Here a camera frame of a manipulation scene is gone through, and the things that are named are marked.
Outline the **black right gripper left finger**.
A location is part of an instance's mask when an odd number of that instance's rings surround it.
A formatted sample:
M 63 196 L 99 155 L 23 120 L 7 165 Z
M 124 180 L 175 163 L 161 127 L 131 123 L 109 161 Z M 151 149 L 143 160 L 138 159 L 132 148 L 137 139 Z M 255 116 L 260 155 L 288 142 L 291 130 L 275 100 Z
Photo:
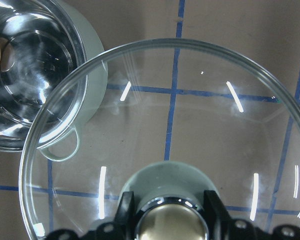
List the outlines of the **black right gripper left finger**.
M 111 220 L 101 220 L 83 236 L 73 230 L 59 229 L 48 234 L 47 240 L 131 240 L 135 228 L 135 196 L 133 191 L 121 195 L 117 211 Z

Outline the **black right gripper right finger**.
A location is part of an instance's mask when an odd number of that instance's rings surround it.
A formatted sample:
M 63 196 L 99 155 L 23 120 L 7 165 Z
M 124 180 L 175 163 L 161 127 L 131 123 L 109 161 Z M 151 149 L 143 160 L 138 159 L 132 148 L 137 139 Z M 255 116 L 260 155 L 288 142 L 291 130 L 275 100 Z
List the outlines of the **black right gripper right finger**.
M 203 192 L 203 218 L 210 240 L 300 240 L 300 228 L 283 224 L 267 233 L 252 223 L 232 218 L 214 190 Z

